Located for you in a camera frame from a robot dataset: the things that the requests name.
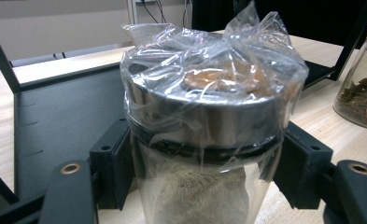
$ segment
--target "white wall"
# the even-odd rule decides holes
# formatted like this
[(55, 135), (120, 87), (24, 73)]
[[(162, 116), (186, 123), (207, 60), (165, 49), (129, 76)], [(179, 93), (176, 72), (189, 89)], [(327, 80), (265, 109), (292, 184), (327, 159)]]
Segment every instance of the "white wall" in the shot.
[[(130, 39), (120, 25), (130, 23), (129, 1), (0, 1), (0, 43), (11, 61), (103, 45), (126, 44)], [(182, 26), (185, 1), (161, 1), (166, 21)], [(138, 22), (154, 22), (142, 4), (136, 6)], [(157, 5), (147, 3), (147, 6), (161, 21)]]

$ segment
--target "clear plastic wrap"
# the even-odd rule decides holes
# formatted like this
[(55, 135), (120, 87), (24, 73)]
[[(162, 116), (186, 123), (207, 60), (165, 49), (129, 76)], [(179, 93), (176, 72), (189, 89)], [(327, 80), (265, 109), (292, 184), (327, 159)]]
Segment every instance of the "clear plastic wrap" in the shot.
[(308, 69), (277, 13), (224, 34), (123, 27), (121, 77), (147, 223), (253, 223)]

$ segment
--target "glass jar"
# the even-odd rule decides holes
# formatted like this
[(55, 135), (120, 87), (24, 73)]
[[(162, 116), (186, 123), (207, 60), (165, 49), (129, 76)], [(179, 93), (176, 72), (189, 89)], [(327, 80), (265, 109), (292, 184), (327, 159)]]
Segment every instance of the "glass jar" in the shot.
[(367, 128), (367, 38), (333, 104), (344, 119)]

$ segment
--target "wooden table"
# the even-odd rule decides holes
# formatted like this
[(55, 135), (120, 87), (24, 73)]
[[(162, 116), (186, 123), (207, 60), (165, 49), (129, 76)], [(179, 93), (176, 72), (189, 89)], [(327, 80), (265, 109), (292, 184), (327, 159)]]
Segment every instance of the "wooden table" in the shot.
[[(342, 49), (339, 46), (296, 36), (292, 36), (291, 40), (293, 47), (304, 59), (326, 66), (335, 64)], [(122, 53), (127, 49), (113, 49), (75, 58), (17, 67), (14, 70), (20, 82), (29, 82), (42, 77), (58, 76), (67, 72), (118, 62)], [(352, 55), (348, 68), (356, 53), (355, 51)], [(340, 80), (336, 82), (323, 80), (305, 90), (290, 120), (332, 148), (334, 150), (333, 163), (345, 159), (367, 163), (367, 129), (342, 119), (332, 109), (332, 102), (343, 83), (347, 70), (346, 68)], [(0, 176), (11, 189), (14, 188), (13, 112), (13, 94), (0, 73)], [(256, 223), (323, 223), (323, 206), (324, 204), (318, 210), (293, 210), (272, 183)], [(128, 196), (122, 212), (101, 210), (99, 215), (101, 223), (145, 223), (137, 190)]]

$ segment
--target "black metal rod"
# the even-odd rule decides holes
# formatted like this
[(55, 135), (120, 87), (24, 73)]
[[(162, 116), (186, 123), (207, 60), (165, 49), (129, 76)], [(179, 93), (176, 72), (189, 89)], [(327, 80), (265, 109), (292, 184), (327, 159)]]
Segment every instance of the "black metal rod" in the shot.
[(21, 85), (15, 76), (14, 70), (7, 59), (6, 54), (3, 52), (2, 46), (0, 45), (0, 71), (2, 71), (3, 76), (11, 88), (13, 93), (21, 92)]
[(348, 62), (349, 57), (354, 51), (355, 47), (358, 45), (358, 42), (363, 35), (364, 30), (367, 27), (367, 1), (364, 3), (363, 8), (360, 11), (358, 19), (356, 20), (354, 27), (352, 28), (348, 39), (344, 45), (343, 51), (340, 54), (340, 57), (337, 60), (335, 65), (335, 72), (331, 74), (329, 79), (338, 80), (341, 74), (343, 73), (343, 69)]

